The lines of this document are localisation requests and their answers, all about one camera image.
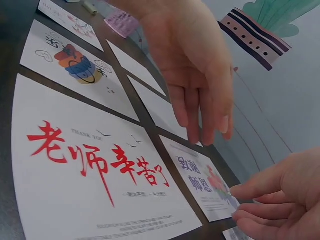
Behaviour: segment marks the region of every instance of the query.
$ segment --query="cartoon drawing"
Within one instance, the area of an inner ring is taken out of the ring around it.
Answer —
[[[231,196],[229,193],[229,188],[225,184],[225,182],[220,178],[220,176],[214,172],[214,170],[210,166],[206,166],[206,175],[207,179],[212,187],[212,189],[218,193],[219,197],[226,201],[230,206],[234,207],[235,209],[238,208],[237,200]]]
[[[89,61],[86,56],[83,56],[71,44],[64,47],[54,58],[80,84],[96,84],[104,76],[100,68],[97,68],[94,63]]]
[[[293,21],[315,9],[320,0],[256,0],[234,8],[219,22],[243,50],[268,71],[291,47],[281,38],[298,35]]]
[[[37,51],[35,51],[35,54],[38,55],[41,58],[44,58],[48,63],[53,63],[54,62],[52,56],[47,51],[37,50]]]
[[[96,37],[94,30],[92,29],[92,27],[89,24],[85,23],[84,25],[81,25],[82,21],[80,22],[80,20],[77,17],[72,16],[72,15],[68,15],[67,17],[71,22],[74,23],[72,28],[77,33],[79,33],[82,36],[87,36],[89,38]]]

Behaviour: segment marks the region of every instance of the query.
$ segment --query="card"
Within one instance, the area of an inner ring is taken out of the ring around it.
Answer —
[[[79,38],[102,52],[104,51],[93,27],[88,23],[82,21],[76,16],[73,16],[71,13],[67,12],[50,0],[40,0],[38,9],[53,21],[72,32],[74,35],[77,35]]]
[[[106,41],[110,45],[120,65],[124,69],[128,70],[130,73],[138,77],[140,80],[144,81],[146,84],[148,84],[150,87],[152,87],[162,95],[166,95],[157,81],[151,75],[151,73],[144,66],[142,66],[140,63],[138,63],[136,60],[134,60],[132,57],[130,57],[128,54],[123,52],[120,48],[118,48],[108,40]]]
[[[202,226],[143,127],[22,75],[12,167],[27,240],[168,240]]]
[[[209,222],[231,218],[240,204],[211,159],[164,136],[160,138]]]
[[[21,65],[107,108],[139,121],[114,69],[34,20]]]
[[[226,240],[253,240],[251,237],[245,235],[238,227],[224,231],[223,235]]]
[[[155,125],[163,130],[179,136],[180,138],[188,140],[187,129],[179,125],[171,103],[163,100],[161,97],[154,94],[152,91],[142,86],[139,82],[135,81],[131,77],[127,77],[130,79],[140,99],[152,117]]]

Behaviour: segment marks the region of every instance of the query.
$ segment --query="plant pot drawing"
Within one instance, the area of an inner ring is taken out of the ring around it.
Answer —
[[[234,8],[219,22],[221,29],[270,71],[291,47],[282,38],[299,34],[293,21],[315,9],[320,0],[256,0]]]

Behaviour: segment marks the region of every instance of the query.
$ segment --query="dark table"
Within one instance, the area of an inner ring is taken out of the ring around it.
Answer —
[[[146,129],[174,180],[203,224],[203,227],[175,239],[224,240],[222,232],[235,227],[235,223],[232,219],[221,220],[213,223],[208,222],[163,146],[159,138],[159,134],[161,133],[167,138],[184,144],[185,146],[210,157],[230,187],[239,184],[238,179],[229,169],[226,162],[213,145],[204,148],[190,145],[186,140],[155,126],[126,75],[136,79],[144,86],[146,85],[120,66],[117,58],[105,39],[108,39],[144,65],[151,72],[159,85],[165,90],[165,83],[159,72],[132,41],[124,40],[118,36],[104,23],[101,15],[91,16],[80,3],[65,3],[62,0],[54,0],[54,2],[78,18],[91,24],[100,40],[100,43],[102,44],[102,47],[104,48],[104,52],[96,49],[94,46],[73,35],[71,32],[59,26],[42,13],[39,13],[37,11],[39,0],[0,0],[0,240],[26,239],[20,221],[11,164],[11,120],[17,73],[105,112],[122,117],[130,122],[133,121],[128,117],[123,117],[121,114],[110,110],[107,107],[89,100],[31,70],[28,70],[23,66],[20,66],[20,58],[22,56],[33,19],[37,19],[47,27],[65,36],[67,39],[70,39],[80,47],[112,65],[115,69],[138,117],[141,119],[139,125]]]

